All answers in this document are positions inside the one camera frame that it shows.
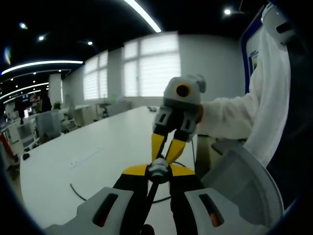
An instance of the cable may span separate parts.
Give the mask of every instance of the cable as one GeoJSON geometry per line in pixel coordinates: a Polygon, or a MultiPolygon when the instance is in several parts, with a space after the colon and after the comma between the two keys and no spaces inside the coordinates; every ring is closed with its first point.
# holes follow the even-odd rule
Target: cable
{"type": "MultiPolygon", "coordinates": [[[[193,155],[193,160],[194,160],[194,167],[196,167],[194,142],[193,142],[192,139],[191,139],[191,145],[192,145],[192,155],[193,155]]],[[[179,163],[179,162],[174,162],[174,163],[176,163],[176,164],[178,164],[178,165],[180,165],[180,166],[186,167],[186,166],[185,166],[184,164],[182,164],[182,163],[179,163]]],[[[77,196],[79,196],[81,199],[83,199],[84,201],[86,201],[85,198],[83,198],[81,195],[78,194],[78,192],[76,192],[76,190],[73,188],[73,185],[72,185],[72,184],[69,184],[69,185],[70,185],[70,187],[72,188],[72,190],[74,191],[74,193],[75,193],[77,196]]],[[[168,200],[168,199],[170,199],[170,198],[171,198],[171,196],[164,197],[164,198],[162,198],[162,199],[153,201],[152,204],[154,204],[154,203],[159,203],[159,202],[164,202],[164,201],[166,201],[166,200],[168,200]]]]}
{"type": "Polygon", "coordinates": [[[181,166],[183,166],[183,167],[186,167],[184,164],[182,164],[182,163],[179,163],[179,162],[174,162],[174,163],[176,163],[176,164],[178,164],[178,165],[181,165],[181,166]]]}
{"type": "Polygon", "coordinates": [[[171,196],[168,196],[168,197],[164,197],[164,198],[159,199],[159,200],[155,200],[155,201],[153,201],[153,204],[154,204],[154,203],[158,203],[158,202],[164,202],[164,201],[166,201],[166,200],[168,200],[168,199],[170,199],[170,198],[171,198],[171,196]]]}
{"type": "Polygon", "coordinates": [[[74,193],[75,193],[77,196],[79,196],[81,199],[83,199],[84,201],[86,201],[85,198],[83,198],[81,195],[78,194],[78,192],[76,192],[76,190],[73,188],[73,185],[72,185],[72,184],[69,184],[69,185],[70,185],[70,187],[72,188],[72,190],[74,191],[74,193]]]}

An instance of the window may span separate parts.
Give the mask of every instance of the window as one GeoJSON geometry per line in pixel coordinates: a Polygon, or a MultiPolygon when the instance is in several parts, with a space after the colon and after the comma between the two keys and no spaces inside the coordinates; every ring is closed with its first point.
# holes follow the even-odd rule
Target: window
{"type": "Polygon", "coordinates": [[[86,61],[84,70],[84,100],[108,97],[107,65],[107,51],[86,61]]]}
{"type": "Polygon", "coordinates": [[[171,78],[180,76],[176,33],[145,37],[124,46],[125,96],[163,96],[171,78]]]}

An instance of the gray mesh chair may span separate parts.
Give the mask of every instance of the gray mesh chair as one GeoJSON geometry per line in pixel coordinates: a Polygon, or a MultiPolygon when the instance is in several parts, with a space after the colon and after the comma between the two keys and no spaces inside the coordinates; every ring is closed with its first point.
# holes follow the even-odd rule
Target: gray mesh chair
{"type": "Polygon", "coordinates": [[[47,142],[61,135],[59,111],[52,110],[36,116],[36,126],[41,143],[47,142]]]}
{"type": "Polygon", "coordinates": [[[23,125],[17,127],[21,143],[23,145],[24,151],[29,151],[36,147],[39,143],[39,139],[37,139],[34,133],[31,130],[31,123],[26,122],[23,125]]]}
{"type": "Polygon", "coordinates": [[[74,119],[74,113],[75,113],[75,105],[71,104],[69,109],[68,109],[67,119],[65,119],[62,122],[62,125],[67,130],[67,132],[71,132],[71,131],[79,128],[79,126],[77,125],[77,123],[74,119]]]}
{"type": "Polygon", "coordinates": [[[283,202],[272,177],[240,145],[228,150],[201,181],[236,204],[241,217],[252,224],[272,227],[283,215],[283,202]]]}

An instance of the yellow robot part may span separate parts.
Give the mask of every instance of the yellow robot part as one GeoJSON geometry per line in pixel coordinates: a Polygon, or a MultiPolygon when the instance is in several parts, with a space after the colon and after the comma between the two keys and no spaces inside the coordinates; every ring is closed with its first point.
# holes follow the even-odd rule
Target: yellow robot part
{"type": "Polygon", "coordinates": [[[191,169],[180,165],[171,165],[173,176],[195,175],[191,169]]]}
{"type": "Polygon", "coordinates": [[[134,165],[127,169],[125,169],[122,174],[125,175],[141,175],[144,176],[146,174],[147,164],[134,165]]]}
{"type": "Polygon", "coordinates": [[[162,147],[164,136],[152,133],[152,162],[157,159],[157,155],[162,147]]]}
{"type": "Polygon", "coordinates": [[[179,141],[176,139],[172,140],[172,143],[170,145],[170,149],[166,156],[166,161],[168,164],[172,164],[174,161],[176,161],[177,158],[179,158],[185,148],[186,142],[179,141]]]}

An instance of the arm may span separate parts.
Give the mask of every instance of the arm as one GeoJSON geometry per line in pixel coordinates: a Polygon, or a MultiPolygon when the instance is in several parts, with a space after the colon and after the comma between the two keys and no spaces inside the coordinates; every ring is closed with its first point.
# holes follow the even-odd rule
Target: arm
{"type": "Polygon", "coordinates": [[[243,97],[218,98],[202,104],[203,115],[198,134],[215,138],[247,138],[259,109],[262,87],[262,65],[259,60],[250,79],[249,93],[243,97]]]}

